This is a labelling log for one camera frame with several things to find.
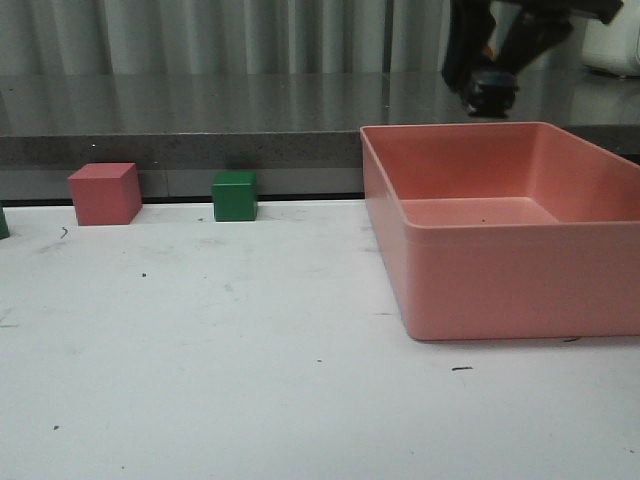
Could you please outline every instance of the white device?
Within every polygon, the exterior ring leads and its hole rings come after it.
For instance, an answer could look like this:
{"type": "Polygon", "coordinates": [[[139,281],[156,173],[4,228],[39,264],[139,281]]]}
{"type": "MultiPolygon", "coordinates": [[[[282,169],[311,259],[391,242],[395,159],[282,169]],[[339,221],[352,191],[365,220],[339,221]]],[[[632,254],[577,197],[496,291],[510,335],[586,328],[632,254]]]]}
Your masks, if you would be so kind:
{"type": "Polygon", "coordinates": [[[624,0],[609,25],[587,22],[582,63],[621,77],[640,75],[640,0],[624,0]]]}

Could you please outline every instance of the green cube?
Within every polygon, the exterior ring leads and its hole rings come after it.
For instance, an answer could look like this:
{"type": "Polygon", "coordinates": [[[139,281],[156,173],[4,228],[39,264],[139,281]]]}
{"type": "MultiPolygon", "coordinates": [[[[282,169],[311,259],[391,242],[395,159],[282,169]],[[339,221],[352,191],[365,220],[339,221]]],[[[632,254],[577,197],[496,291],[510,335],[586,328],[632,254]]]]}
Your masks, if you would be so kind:
{"type": "Polygon", "coordinates": [[[253,221],[258,214],[255,172],[220,172],[211,187],[217,222],[253,221]]]}
{"type": "Polygon", "coordinates": [[[0,239],[7,238],[9,236],[9,227],[7,227],[7,219],[4,218],[4,210],[0,203],[0,239]]]}

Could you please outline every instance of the white table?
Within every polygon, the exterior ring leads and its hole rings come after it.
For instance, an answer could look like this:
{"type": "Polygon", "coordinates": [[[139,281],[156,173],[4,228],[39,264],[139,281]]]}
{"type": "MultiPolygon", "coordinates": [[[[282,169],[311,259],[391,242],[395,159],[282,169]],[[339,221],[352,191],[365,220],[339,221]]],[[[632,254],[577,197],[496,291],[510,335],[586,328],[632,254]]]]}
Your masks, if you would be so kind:
{"type": "Polygon", "coordinates": [[[639,338],[416,342],[361,201],[5,212],[2,480],[640,478],[639,338]]]}

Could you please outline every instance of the gray curtain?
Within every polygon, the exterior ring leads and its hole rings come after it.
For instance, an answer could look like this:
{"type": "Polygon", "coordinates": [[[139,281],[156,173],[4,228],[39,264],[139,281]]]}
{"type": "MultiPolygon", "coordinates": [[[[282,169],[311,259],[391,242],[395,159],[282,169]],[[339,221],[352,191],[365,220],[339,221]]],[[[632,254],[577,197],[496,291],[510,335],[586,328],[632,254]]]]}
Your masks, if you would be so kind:
{"type": "MultiPolygon", "coordinates": [[[[0,0],[0,75],[433,71],[448,23],[448,0],[0,0]]],[[[577,66],[574,25],[530,68],[577,66]]]]}

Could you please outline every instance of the pink cube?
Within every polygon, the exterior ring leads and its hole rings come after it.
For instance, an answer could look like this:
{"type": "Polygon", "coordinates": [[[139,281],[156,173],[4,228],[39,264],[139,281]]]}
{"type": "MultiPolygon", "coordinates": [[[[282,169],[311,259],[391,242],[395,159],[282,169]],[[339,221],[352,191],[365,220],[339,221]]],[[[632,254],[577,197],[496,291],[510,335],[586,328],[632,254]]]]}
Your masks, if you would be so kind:
{"type": "Polygon", "coordinates": [[[142,208],[135,163],[89,163],[69,187],[78,225],[127,225],[142,208]]]}

